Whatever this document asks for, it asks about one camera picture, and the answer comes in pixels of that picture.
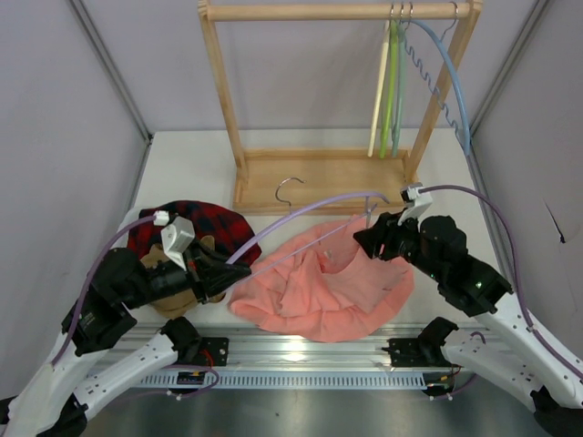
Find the pink cloth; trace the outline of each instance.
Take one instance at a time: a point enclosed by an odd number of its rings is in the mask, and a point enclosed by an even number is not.
[[[314,226],[253,265],[263,269],[346,221]],[[317,341],[365,337],[393,318],[413,291],[404,259],[369,259],[353,233],[366,218],[236,287],[230,310],[263,330]]]

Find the gray wall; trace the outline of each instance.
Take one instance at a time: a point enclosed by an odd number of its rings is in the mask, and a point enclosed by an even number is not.
[[[0,398],[55,340],[144,142],[64,0],[0,2]]]
[[[581,16],[583,2],[554,2],[475,138],[488,192],[517,235],[528,304],[579,356],[583,356]],[[551,213],[565,244],[559,242]]]
[[[384,0],[212,1],[238,5]],[[534,3],[484,0],[460,67],[471,114]],[[86,0],[86,4],[152,131],[224,128],[196,0]],[[440,36],[450,24],[435,21],[431,26]],[[369,127],[383,25],[380,21],[218,23],[240,126]],[[447,44],[452,34],[445,38]],[[414,25],[407,35],[436,77],[442,59],[433,42]],[[417,127],[430,94],[411,62],[407,67],[404,125]],[[453,93],[450,101],[455,102]]]

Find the wooden clothes rack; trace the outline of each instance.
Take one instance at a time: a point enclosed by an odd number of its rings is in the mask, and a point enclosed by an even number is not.
[[[229,82],[220,51],[215,23],[221,21],[307,21],[307,20],[387,20],[456,19],[457,25],[448,54],[457,69],[482,10],[482,0],[465,3],[399,3],[384,5],[211,5],[199,1],[199,19],[210,66],[225,118],[230,146],[235,157],[237,177],[233,208],[251,215],[286,214],[288,206],[273,196],[278,184],[294,176],[305,184],[289,184],[285,197],[295,208],[317,200],[352,191],[373,190],[384,193],[390,208],[401,208],[400,188],[415,182],[416,171],[441,111],[438,99],[431,97],[413,148],[400,149],[396,158],[369,158],[363,144],[355,149],[244,149],[230,97]],[[445,65],[435,85],[445,101],[452,81]],[[379,209],[389,206],[379,205]],[[363,201],[329,205],[320,214],[361,213]]]

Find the red plaid shirt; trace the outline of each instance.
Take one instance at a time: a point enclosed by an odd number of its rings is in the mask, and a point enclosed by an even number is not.
[[[251,226],[241,214],[211,203],[177,200],[161,207],[142,209],[139,212],[139,216],[140,218],[151,216],[154,212],[160,210],[167,211],[170,214],[178,214],[192,221],[198,239],[206,235],[212,235],[215,238],[215,251],[222,255],[232,255],[244,243],[255,236]],[[154,226],[151,222],[133,228],[129,232],[128,248],[135,251],[138,257],[142,259],[149,253],[152,245],[161,244],[161,230],[161,226]],[[260,254],[261,249],[256,244],[240,260],[251,265]]]

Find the wooden rack base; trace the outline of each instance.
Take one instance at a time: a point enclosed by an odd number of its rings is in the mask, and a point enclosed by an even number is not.
[[[407,150],[399,150],[396,158],[369,158],[366,150],[359,149],[249,149],[245,161],[249,178],[247,182],[237,176],[233,208],[241,214],[281,215],[289,207],[275,198],[275,189],[289,177],[304,179],[302,184],[290,181],[280,190],[280,197],[289,200],[292,209],[313,202],[355,191],[384,193],[391,205],[379,198],[375,213],[400,210],[404,203],[399,190],[416,180],[404,177]],[[355,199],[328,205],[314,210],[318,215],[362,214],[365,199]]]

